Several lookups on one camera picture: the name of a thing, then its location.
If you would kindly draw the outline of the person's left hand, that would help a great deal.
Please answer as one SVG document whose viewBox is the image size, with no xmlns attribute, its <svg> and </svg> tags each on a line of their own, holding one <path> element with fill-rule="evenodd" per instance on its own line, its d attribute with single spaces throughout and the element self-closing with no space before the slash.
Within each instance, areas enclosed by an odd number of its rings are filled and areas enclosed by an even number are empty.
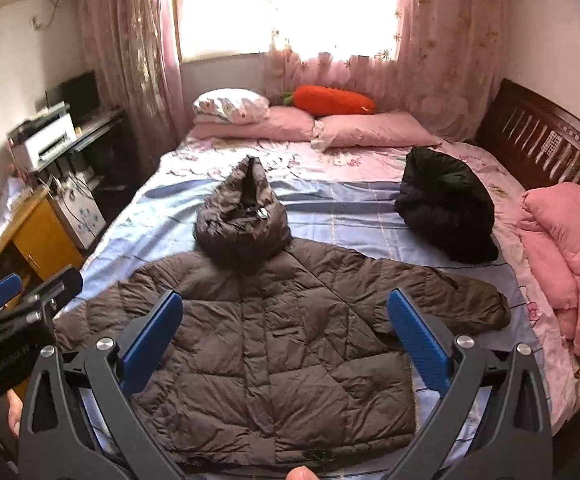
<svg viewBox="0 0 580 480">
<path fill-rule="evenodd" d="M 23 412 L 23 402 L 17 393 L 10 389 L 7 391 L 8 401 L 8 427 L 13 437 L 17 438 L 20 434 L 21 417 Z"/>
</svg>

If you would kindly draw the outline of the person's right hand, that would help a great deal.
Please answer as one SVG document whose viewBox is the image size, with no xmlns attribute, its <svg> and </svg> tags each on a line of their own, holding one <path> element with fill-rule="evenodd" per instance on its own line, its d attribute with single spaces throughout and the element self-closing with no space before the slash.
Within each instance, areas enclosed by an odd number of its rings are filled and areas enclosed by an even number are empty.
<svg viewBox="0 0 580 480">
<path fill-rule="evenodd" d="M 319 477 L 308 467 L 298 466 L 287 473 L 285 480 L 319 480 Z"/>
</svg>

